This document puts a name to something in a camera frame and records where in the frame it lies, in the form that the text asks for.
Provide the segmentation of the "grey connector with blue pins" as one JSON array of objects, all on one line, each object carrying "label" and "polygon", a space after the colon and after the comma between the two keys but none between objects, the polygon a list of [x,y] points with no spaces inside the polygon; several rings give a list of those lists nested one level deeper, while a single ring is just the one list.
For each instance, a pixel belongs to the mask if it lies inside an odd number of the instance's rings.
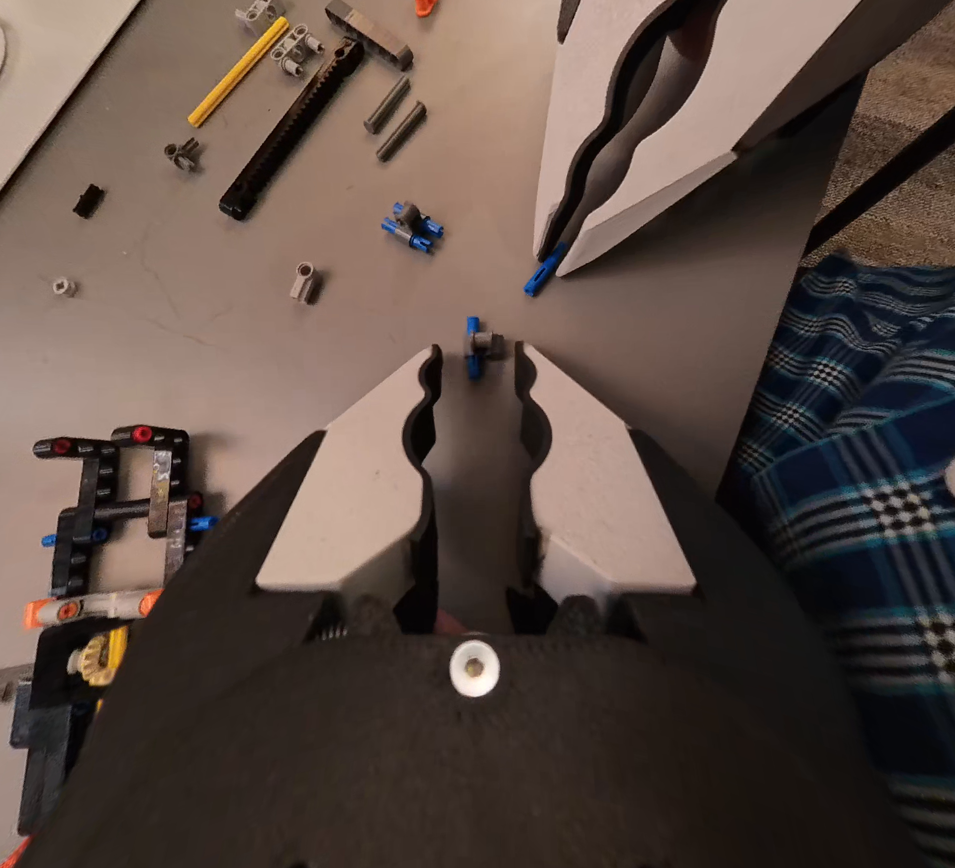
[{"label": "grey connector with blue pins", "polygon": [[444,226],[410,201],[395,203],[380,228],[409,249],[429,255],[444,237]]}]

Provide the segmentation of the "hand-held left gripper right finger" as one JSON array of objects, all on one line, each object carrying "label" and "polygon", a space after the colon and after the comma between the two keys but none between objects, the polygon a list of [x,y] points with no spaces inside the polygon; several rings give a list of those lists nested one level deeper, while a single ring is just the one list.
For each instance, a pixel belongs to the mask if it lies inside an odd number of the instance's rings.
[{"label": "hand-held left gripper right finger", "polygon": [[627,594],[689,596],[686,554],[629,425],[535,346],[514,346],[520,442],[531,467],[519,516],[522,585],[602,614]]}]

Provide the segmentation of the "blue lego pin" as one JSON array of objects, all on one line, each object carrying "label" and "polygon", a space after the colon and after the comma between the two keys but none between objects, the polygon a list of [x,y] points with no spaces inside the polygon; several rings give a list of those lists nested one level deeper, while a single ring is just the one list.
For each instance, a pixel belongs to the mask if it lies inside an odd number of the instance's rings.
[{"label": "blue lego pin", "polygon": [[567,243],[558,241],[553,250],[540,262],[531,278],[523,286],[523,294],[536,297],[543,287],[556,274],[557,269],[567,254]]}]

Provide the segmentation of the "dark grey lego beam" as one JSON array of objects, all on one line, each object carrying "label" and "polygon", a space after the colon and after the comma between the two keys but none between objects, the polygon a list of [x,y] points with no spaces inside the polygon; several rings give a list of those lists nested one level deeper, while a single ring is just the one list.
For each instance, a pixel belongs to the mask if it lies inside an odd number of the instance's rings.
[{"label": "dark grey lego beam", "polygon": [[371,19],[344,0],[330,0],[325,7],[328,20],[347,36],[360,41],[383,61],[406,72],[412,67],[410,45],[382,23]]}]

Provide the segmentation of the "yellow lego axle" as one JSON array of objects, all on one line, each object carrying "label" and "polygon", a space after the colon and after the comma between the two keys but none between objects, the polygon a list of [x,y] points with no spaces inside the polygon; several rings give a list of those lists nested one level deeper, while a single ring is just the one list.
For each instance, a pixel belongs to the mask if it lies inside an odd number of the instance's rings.
[{"label": "yellow lego axle", "polygon": [[245,52],[235,65],[222,77],[197,107],[188,115],[187,122],[193,128],[201,127],[212,113],[224,102],[225,98],[250,73],[250,71],[271,51],[278,41],[290,30],[285,16],[275,19],[262,36]]}]

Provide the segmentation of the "black lego chassis assembly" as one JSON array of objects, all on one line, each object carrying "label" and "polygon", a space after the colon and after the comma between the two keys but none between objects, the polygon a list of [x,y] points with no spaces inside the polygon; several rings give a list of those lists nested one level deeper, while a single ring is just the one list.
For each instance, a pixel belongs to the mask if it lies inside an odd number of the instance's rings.
[{"label": "black lego chassis assembly", "polygon": [[[105,439],[42,438],[41,460],[80,463],[75,504],[60,511],[47,595],[27,603],[23,624],[39,633],[32,664],[2,671],[2,702],[13,707],[8,743],[25,751],[16,831],[29,839],[53,812],[94,718],[128,650],[134,627],[152,610],[200,538],[217,522],[187,481],[188,432],[150,424],[113,430]],[[94,591],[92,564],[115,528],[145,521],[164,545],[155,587]]]}]

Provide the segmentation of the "blue plaid shirt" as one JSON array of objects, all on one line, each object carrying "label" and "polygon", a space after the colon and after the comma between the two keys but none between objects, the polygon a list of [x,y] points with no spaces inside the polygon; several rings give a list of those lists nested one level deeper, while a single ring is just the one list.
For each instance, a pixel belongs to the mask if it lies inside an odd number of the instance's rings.
[{"label": "blue plaid shirt", "polygon": [[722,500],[840,665],[928,866],[954,864],[954,269],[830,254],[787,298]]}]

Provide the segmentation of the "light grey connector with pins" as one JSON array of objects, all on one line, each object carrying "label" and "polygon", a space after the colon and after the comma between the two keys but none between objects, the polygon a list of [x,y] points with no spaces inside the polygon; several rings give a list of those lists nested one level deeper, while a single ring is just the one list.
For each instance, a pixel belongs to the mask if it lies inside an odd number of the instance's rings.
[{"label": "light grey connector with pins", "polygon": [[269,57],[280,71],[295,79],[304,75],[304,66],[322,54],[323,43],[314,37],[306,24],[291,27],[270,49]]}]

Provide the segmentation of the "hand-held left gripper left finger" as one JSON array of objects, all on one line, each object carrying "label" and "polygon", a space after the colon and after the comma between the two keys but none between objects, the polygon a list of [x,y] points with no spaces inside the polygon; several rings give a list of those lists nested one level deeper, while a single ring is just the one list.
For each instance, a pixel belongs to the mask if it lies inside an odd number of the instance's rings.
[{"label": "hand-held left gripper left finger", "polygon": [[443,355],[432,344],[324,429],[256,575],[267,591],[364,595],[396,606],[436,593],[434,492],[423,462],[436,441]]}]

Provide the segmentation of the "grey connector with blue pin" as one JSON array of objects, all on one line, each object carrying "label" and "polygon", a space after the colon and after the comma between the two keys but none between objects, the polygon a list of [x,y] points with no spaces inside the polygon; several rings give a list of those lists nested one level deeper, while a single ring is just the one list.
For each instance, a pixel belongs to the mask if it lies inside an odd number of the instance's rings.
[{"label": "grey connector with blue pin", "polygon": [[477,315],[468,315],[463,338],[463,360],[469,380],[481,379],[489,361],[501,360],[506,353],[502,335],[484,330]]}]

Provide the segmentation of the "dark grey lego axle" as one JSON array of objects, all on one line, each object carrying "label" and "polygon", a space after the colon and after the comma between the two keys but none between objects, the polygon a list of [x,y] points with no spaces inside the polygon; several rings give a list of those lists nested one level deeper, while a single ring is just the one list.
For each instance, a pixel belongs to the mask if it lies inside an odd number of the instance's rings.
[{"label": "dark grey lego axle", "polygon": [[388,163],[397,152],[407,144],[413,134],[426,121],[427,107],[422,101],[417,101],[407,116],[398,124],[388,138],[376,150],[376,158],[380,163]]},{"label": "dark grey lego axle", "polygon": [[379,101],[374,111],[364,120],[364,128],[370,135],[377,135],[399,108],[401,102],[411,89],[411,79],[402,76],[388,90],[388,93]]}]

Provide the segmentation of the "black lego rack beam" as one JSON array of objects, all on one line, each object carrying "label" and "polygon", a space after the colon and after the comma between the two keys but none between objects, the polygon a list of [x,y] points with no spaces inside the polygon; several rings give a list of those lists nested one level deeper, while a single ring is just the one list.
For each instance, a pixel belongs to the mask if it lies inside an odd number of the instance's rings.
[{"label": "black lego rack beam", "polygon": [[349,37],[339,41],[331,59],[306,83],[238,176],[221,195],[219,209],[243,221],[294,149],[317,121],[345,80],[364,59],[364,46]]}]

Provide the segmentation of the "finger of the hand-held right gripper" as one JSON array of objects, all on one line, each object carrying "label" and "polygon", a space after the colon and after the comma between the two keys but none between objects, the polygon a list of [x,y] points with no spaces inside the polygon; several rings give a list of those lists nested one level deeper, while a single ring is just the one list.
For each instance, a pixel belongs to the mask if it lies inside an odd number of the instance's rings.
[{"label": "finger of the hand-held right gripper", "polygon": [[556,271],[596,261],[865,73],[953,0],[718,0],[679,31],[702,69]]},{"label": "finger of the hand-held right gripper", "polygon": [[702,69],[679,31],[718,0],[563,0],[534,220],[533,253],[571,246],[608,201],[639,143],[677,110]]}]

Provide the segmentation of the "black metal bar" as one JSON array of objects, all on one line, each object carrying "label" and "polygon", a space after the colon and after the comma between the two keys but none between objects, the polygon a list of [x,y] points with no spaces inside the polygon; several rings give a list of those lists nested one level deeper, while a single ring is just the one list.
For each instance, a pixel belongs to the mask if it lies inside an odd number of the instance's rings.
[{"label": "black metal bar", "polygon": [[954,108],[904,146],[901,151],[827,212],[810,231],[802,257],[825,245],[901,184],[929,165],[954,143]]}]

